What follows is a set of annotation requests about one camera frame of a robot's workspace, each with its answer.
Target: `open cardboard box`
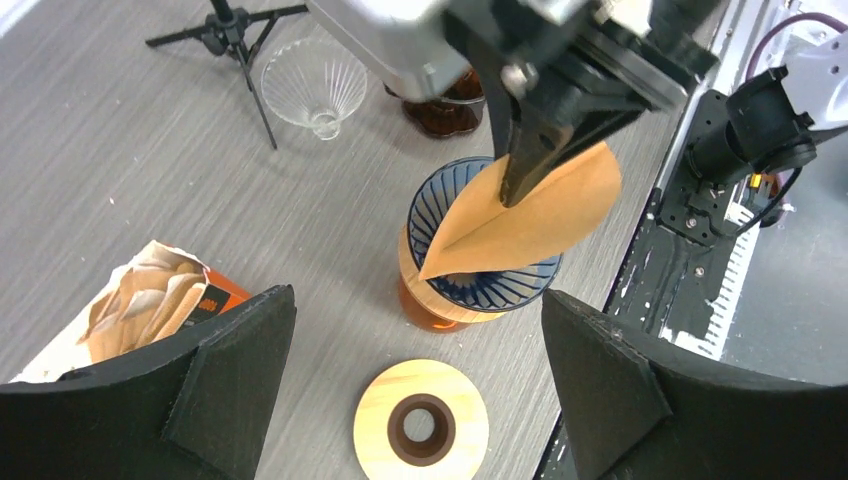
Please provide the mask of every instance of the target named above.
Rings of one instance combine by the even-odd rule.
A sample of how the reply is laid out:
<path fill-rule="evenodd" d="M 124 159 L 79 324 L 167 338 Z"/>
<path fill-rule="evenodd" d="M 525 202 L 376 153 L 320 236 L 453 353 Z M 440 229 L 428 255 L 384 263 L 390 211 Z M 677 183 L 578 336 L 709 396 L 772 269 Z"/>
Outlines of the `open cardboard box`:
<path fill-rule="evenodd" d="M 54 382 L 226 312 L 250 294 L 179 248 L 151 241 L 12 382 Z"/>

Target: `black tripod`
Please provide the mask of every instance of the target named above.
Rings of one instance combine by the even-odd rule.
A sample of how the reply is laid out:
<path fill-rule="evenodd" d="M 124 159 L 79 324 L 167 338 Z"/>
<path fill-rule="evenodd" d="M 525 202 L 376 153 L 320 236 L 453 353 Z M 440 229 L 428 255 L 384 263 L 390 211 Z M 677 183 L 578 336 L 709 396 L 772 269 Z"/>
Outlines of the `black tripod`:
<path fill-rule="evenodd" d="M 237 60 L 244 72 L 247 88 L 253 93 L 253 99 L 256 100 L 256 106 L 259 107 L 259 114 L 262 115 L 262 122 L 265 123 L 265 129 L 268 131 L 268 137 L 271 139 L 271 146 L 276 150 L 277 141 L 274 140 L 271 125 L 268 123 L 268 117 L 265 116 L 265 109 L 262 108 L 259 94 L 256 92 L 256 87 L 250 78 L 250 67 L 253 66 L 253 61 L 262 47 L 262 42 L 268 38 L 268 34 L 271 33 L 274 24 L 277 23 L 277 19 L 297 13 L 305 13 L 308 11 L 306 5 L 295 5 L 293 7 L 247 13 L 247 10 L 243 8 L 230 8 L 227 0 L 209 1 L 212 2 L 212 8 L 215 9 L 215 13 L 207 15 L 203 25 L 188 28 L 181 32 L 162 35 L 161 37 L 151 38 L 145 40 L 144 43 L 148 47 L 158 47 L 193 38 L 203 42 L 203 45 L 206 46 L 206 49 L 212 55 L 220 57 L 227 54 Z M 267 21 L 268 23 L 265 24 L 265 28 L 262 29 L 262 33 L 259 34 L 259 38 L 256 39 L 253 46 L 248 49 L 244 43 L 244 32 L 250 25 L 262 21 Z"/>

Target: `clear glass pour-over dripper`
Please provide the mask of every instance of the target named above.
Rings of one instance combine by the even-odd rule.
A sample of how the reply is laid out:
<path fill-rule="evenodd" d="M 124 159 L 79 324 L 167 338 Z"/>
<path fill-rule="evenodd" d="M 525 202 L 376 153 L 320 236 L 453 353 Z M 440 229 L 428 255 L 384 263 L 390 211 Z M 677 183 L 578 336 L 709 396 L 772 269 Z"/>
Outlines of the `clear glass pour-over dripper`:
<path fill-rule="evenodd" d="M 365 98 L 365 67 L 339 43 L 306 38 L 279 49 L 262 72 L 262 96 L 283 120 L 311 129 L 321 140 Z"/>

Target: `gray tabletop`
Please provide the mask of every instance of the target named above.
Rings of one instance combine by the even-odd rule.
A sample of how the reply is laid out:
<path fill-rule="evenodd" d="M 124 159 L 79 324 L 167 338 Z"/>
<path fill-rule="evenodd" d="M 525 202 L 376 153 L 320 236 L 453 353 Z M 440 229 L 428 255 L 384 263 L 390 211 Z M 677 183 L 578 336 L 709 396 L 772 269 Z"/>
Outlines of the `gray tabletop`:
<path fill-rule="evenodd" d="M 415 189 L 450 160 L 491 154 L 488 123 L 428 139 L 371 77 L 339 138 L 272 120 L 275 152 L 234 63 L 197 43 L 142 42 L 208 12 L 200 0 L 43 0 L 0 40 L 0 379 L 158 239 L 253 292 L 295 288 L 258 478 L 364 478 L 351 433 L 359 397 L 385 368 L 420 357 L 459 368 L 486 401 L 477 478 L 530 478 L 558 411 L 540 305 L 437 336 L 410 326 L 396 296 L 397 234 Z M 306 16 L 280 22 L 254 78 L 275 45 L 315 30 Z M 610 141 L 623 192 L 566 254 L 555 287 L 601 306 L 675 123 L 647 115 Z"/>

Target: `brown rubber ring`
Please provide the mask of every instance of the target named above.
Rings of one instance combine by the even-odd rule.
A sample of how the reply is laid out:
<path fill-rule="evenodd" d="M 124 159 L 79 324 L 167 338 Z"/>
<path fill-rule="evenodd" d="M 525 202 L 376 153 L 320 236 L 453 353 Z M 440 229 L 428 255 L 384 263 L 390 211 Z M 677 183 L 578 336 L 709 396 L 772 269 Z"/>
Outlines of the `brown rubber ring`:
<path fill-rule="evenodd" d="M 433 417 L 433 433 L 417 442 L 404 430 L 404 420 L 414 410 L 424 410 Z M 456 420 L 450 408 L 438 397 L 426 393 L 410 395 L 395 406 L 389 416 L 389 444 L 398 457 L 416 467 L 428 467 L 443 459 L 456 438 Z"/>

